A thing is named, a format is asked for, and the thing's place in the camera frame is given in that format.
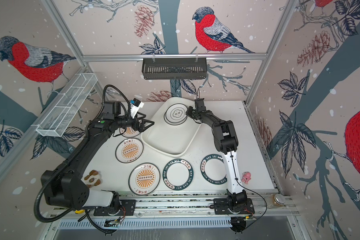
black metal basket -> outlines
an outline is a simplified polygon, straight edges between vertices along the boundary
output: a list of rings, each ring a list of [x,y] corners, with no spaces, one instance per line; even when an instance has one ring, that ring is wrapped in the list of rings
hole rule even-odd
[[[204,79],[206,58],[144,58],[144,79]]]

silver lid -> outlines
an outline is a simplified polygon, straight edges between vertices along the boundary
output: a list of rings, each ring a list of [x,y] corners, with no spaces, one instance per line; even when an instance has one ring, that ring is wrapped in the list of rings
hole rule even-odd
[[[280,204],[280,205],[283,205],[285,204],[285,197],[282,195],[282,194],[276,194],[275,195],[275,201]]]

gray floor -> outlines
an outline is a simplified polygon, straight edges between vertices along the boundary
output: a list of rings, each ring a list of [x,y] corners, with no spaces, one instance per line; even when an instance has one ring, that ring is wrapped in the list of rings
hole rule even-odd
[[[235,234],[230,228],[165,228],[149,230],[118,230],[104,236],[93,230],[58,230],[55,240],[293,240],[287,217],[262,217],[243,234]]]

white tray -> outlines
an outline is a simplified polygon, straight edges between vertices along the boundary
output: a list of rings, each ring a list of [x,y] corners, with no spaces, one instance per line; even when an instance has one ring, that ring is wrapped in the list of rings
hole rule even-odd
[[[192,118],[180,125],[169,125],[164,120],[166,110],[173,104],[181,103],[195,107],[195,103],[185,98],[172,97],[168,99],[152,117],[155,124],[141,134],[143,143],[164,155],[178,158],[187,151],[201,124]]]

black mounting plate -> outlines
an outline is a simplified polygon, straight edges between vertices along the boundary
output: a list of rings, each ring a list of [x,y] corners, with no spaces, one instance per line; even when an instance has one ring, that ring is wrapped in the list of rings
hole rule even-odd
[[[126,216],[133,216],[133,213],[135,211],[135,205],[136,205],[136,200],[120,200],[121,202],[121,206],[125,207],[125,215]],[[108,209],[106,207],[98,207],[97,209],[95,209],[93,215],[94,216],[123,216],[124,212],[123,210],[120,209],[119,212],[117,212],[116,215],[109,215],[109,212],[112,212],[112,209]]]
[[[228,203],[227,203],[226,199],[215,198],[215,199],[213,199],[213,204],[215,206],[214,210],[215,210],[216,215],[252,214],[252,213],[254,213],[252,199],[248,199],[247,204],[245,205],[245,207],[247,208],[248,211],[245,211],[244,208],[243,208],[243,210],[241,210],[239,213],[237,213],[237,212],[233,213],[228,209]]]

